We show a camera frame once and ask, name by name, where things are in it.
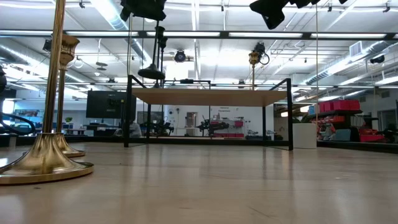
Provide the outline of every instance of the ceiling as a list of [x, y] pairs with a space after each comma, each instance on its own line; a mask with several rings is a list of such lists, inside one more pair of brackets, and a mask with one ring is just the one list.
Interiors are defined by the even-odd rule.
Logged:
[[[113, 30], [113, 27], [100, 13], [93, 1], [83, 1], [85, 8], [79, 7], [79, 0], [67, 0], [64, 30]], [[192, 2], [198, 6], [192, 8]], [[246, 0], [168, 0], [166, 2], [166, 19], [160, 23], [166, 30], [251, 30], [269, 31], [262, 17], [250, 11], [248, 5], [252, 1]], [[327, 12], [329, 2], [333, 6]], [[391, 7], [389, 12], [382, 12], [386, 2]], [[113, 2], [121, 11], [120, 1]], [[54, 1], [11, 1], [0, 2], [0, 30], [51, 30], [54, 17]], [[397, 32], [398, 0], [349, 0], [341, 5], [337, 0], [321, 0], [318, 3], [318, 17], [315, 6], [311, 4], [303, 9], [297, 9], [290, 4], [284, 9], [285, 21], [273, 31], [276, 32]], [[154, 30], [155, 22], [148, 22], [142, 18], [133, 17], [133, 30]], [[8, 37], [0, 38], [0, 44]], [[49, 57], [43, 51], [45, 39], [41, 37], [13, 37], [12, 40], [40, 55]], [[153, 39], [137, 39], [145, 52], [152, 56]], [[247, 83], [251, 81], [251, 69], [248, 54], [258, 42], [263, 42], [271, 58], [266, 66], [256, 66], [256, 83], [277, 83], [285, 78], [292, 78], [294, 84], [300, 84], [300, 78], [306, 77], [318, 68], [326, 66], [342, 55], [348, 54], [349, 46], [357, 41], [297, 41], [297, 40], [244, 40], [244, 39], [169, 39], [165, 49], [165, 69], [172, 66], [172, 55], [177, 50], [184, 50], [187, 56], [198, 63], [199, 71], [195, 72], [194, 62], [184, 62], [184, 69], [188, 69], [188, 78], [211, 80], [215, 83], [238, 83], [240, 79]], [[115, 78], [117, 82], [127, 80], [127, 42], [124, 39], [80, 39], [76, 48], [76, 56], [81, 59], [83, 66], [71, 63], [70, 70], [93, 82], [106, 82]], [[132, 52], [131, 73], [137, 75], [142, 62], [140, 55]], [[396, 53], [390, 50], [386, 53], [385, 64], [396, 61]], [[96, 62], [107, 63], [106, 71], [98, 71]], [[377, 69], [382, 65], [369, 65], [368, 69]], [[346, 70], [327, 78], [323, 85], [337, 85], [343, 80], [358, 76], [365, 71], [365, 63], [359, 62]], [[167, 79], [176, 76], [167, 73]]]

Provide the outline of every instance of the black screen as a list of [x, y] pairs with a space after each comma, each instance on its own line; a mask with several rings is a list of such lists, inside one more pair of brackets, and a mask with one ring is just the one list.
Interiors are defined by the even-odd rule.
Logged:
[[[135, 96], [131, 96], [130, 120], [136, 119]], [[120, 119], [124, 113], [126, 93], [116, 91], [89, 91], [87, 96], [86, 118]]]

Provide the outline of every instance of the shelf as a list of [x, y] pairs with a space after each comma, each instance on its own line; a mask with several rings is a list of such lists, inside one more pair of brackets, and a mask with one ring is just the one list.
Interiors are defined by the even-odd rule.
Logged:
[[[318, 117], [325, 117], [329, 115], [354, 115], [354, 114], [359, 114], [362, 113], [361, 110], [336, 110], [336, 111], [328, 111], [328, 112], [323, 112], [323, 113], [318, 113]], [[308, 115], [307, 118], [316, 118], [316, 114]]]
[[188, 90], [133, 88], [132, 94], [151, 105], [268, 106], [286, 98], [286, 91]]

